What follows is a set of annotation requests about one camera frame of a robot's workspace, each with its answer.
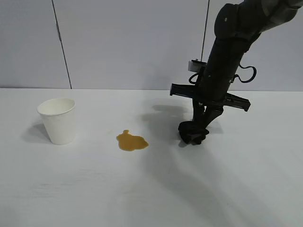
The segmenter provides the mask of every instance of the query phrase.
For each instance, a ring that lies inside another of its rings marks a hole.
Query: brown liquid puddle
[[[128,134],[129,130],[124,130],[122,134],[117,136],[119,148],[126,151],[144,149],[148,147],[148,142],[141,136],[133,136]]]

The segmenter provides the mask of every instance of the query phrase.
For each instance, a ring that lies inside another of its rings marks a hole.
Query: white paper cup
[[[70,143],[76,135],[75,101],[69,98],[55,98],[37,107],[47,134],[53,144]]]

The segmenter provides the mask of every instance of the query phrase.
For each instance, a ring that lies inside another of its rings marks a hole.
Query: spilled liquid
[[[126,151],[133,151],[144,149],[148,146],[148,143],[141,136],[133,136],[128,134],[129,130],[124,130],[122,134],[117,136],[119,141],[119,148]]]

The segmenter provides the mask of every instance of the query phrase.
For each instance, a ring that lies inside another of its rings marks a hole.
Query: cable
[[[189,83],[191,83],[191,84],[196,84],[196,82],[193,82],[192,81],[192,79],[194,78],[194,77],[196,77],[197,75],[199,75],[199,73],[197,72],[197,73],[195,73],[194,75],[192,75],[190,78],[189,78]]]
[[[241,69],[249,69],[249,68],[252,68],[252,70],[254,71],[253,74],[252,74],[252,77],[248,80],[241,80],[240,76],[238,74],[236,74],[234,77],[233,77],[233,81],[236,79],[236,78],[239,78],[239,80],[241,81],[241,83],[250,83],[254,80],[254,78],[256,77],[256,74],[257,74],[257,69],[256,67],[254,66],[247,66],[247,67],[243,67],[241,66],[241,64],[239,65],[241,67]]]
[[[204,27],[203,42],[202,42],[202,51],[201,51],[201,61],[202,61],[203,52],[204,52],[204,43],[205,43],[205,35],[206,35],[206,29],[207,29],[209,4],[210,4],[210,0],[208,0],[208,3],[207,3],[207,11],[206,11],[206,19],[205,19],[205,27]]]

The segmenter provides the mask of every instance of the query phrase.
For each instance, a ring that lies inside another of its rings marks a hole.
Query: white wall
[[[73,88],[169,89],[201,56],[206,0],[55,0]]]
[[[51,0],[0,0],[0,87],[69,88]]]
[[[211,0],[204,61],[214,43],[214,22],[225,3],[240,3],[241,0]],[[281,26],[261,34],[242,59],[242,66],[253,65],[258,74],[254,81],[242,84],[238,80],[231,86],[234,90],[303,91],[303,9],[296,17]],[[237,71],[243,79],[249,79],[252,70]]]

